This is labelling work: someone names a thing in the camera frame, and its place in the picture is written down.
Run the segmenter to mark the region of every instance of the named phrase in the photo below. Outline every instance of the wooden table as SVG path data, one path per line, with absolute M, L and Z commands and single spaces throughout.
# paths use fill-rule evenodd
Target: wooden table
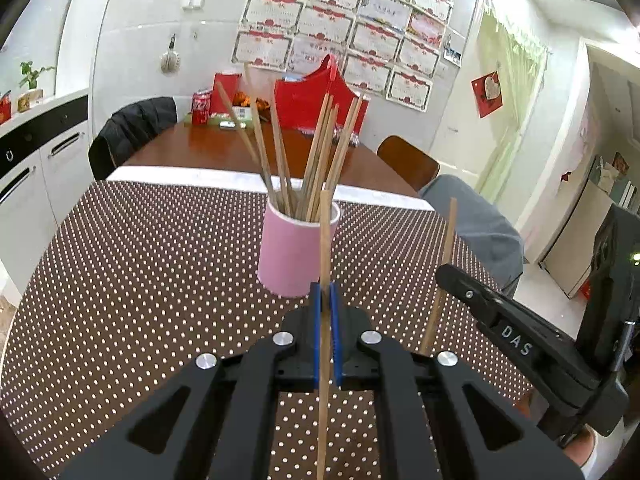
M 286 132 L 285 142 L 300 176 L 310 141 Z M 244 352 L 306 301 L 271 294 L 257 279 L 266 194 L 255 173 L 238 173 L 255 168 L 236 134 L 176 126 L 129 164 L 93 184 L 60 225 L 8 336 L 0 408 L 49 476 L 201 352 Z M 218 177 L 244 187 L 219 186 Z M 351 150 L 342 182 L 404 193 L 338 186 L 332 276 L 345 302 L 417 350 L 446 222 L 363 146 Z M 495 288 L 460 238 L 453 262 Z M 529 389 L 468 309 L 449 297 L 441 320 L 437 349 L 455 352 L 511 400 Z M 331 395 L 327 478 L 377 478 L 371 393 Z M 311 394 L 280 396 L 272 480 L 314 474 L 316 407 Z
M 271 125 L 263 124 L 262 131 L 271 174 L 277 174 Z M 284 130 L 282 138 L 287 150 L 291 176 L 302 178 L 311 147 L 311 137 L 304 136 L 297 130 Z M 258 168 L 235 131 L 190 124 L 176 124 L 163 132 L 135 153 L 125 165 L 177 166 L 258 173 Z M 409 184 L 362 143 L 347 152 L 340 183 L 417 196 Z

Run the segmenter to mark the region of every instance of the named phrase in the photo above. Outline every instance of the cabinet drawer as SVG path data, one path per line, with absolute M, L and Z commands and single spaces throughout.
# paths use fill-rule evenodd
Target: cabinet drawer
M 49 202 L 58 224 L 94 181 L 89 166 L 88 121 L 83 121 L 40 148 Z
M 21 294 L 57 228 L 36 152 L 0 179 L 0 260 Z
M 33 118 L 0 138 L 0 178 L 31 153 L 69 128 L 87 120 L 88 97 L 83 96 Z

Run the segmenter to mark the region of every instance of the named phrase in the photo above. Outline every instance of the brown tablecloth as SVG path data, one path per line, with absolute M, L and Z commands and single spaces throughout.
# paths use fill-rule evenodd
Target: brown tablecloth
M 60 226 L 10 334 L 0 406 L 50 476 L 203 351 L 228 356 L 277 332 L 302 304 L 257 281 L 266 196 L 254 192 L 97 182 Z M 446 223 L 435 212 L 341 204 L 333 274 L 345 300 L 417 350 L 435 292 Z M 455 263 L 487 285 L 459 239 Z M 437 346 L 505 396 L 526 379 L 478 332 L 466 307 L 446 304 Z M 315 474 L 318 401 L 284 394 L 271 478 Z M 376 478 L 372 395 L 332 392 L 329 478 Z

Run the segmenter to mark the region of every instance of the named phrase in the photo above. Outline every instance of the green plant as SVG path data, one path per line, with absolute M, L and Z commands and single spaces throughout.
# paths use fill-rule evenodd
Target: green plant
M 22 75 L 25 76 L 22 81 L 20 81 L 20 86 L 23 86 L 25 83 L 29 83 L 29 90 L 35 90 L 38 87 L 38 78 L 43 72 L 48 72 L 49 70 L 55 70 L 54 66 L 42 67 L 40 70 L 36 70 L 35 72 L 31 69 L 33 65 L 33 61 L 22 62 L 20 63 L 20 69 L 22 70 Z

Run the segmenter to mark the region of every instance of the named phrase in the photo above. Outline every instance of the white floor tile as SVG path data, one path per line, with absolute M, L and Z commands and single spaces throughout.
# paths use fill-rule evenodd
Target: white floor tile
M 551 276 L 537 265 L 526 264 L 514 299 L 575 338 L 587 300 L 581 294 L 569 299 Z

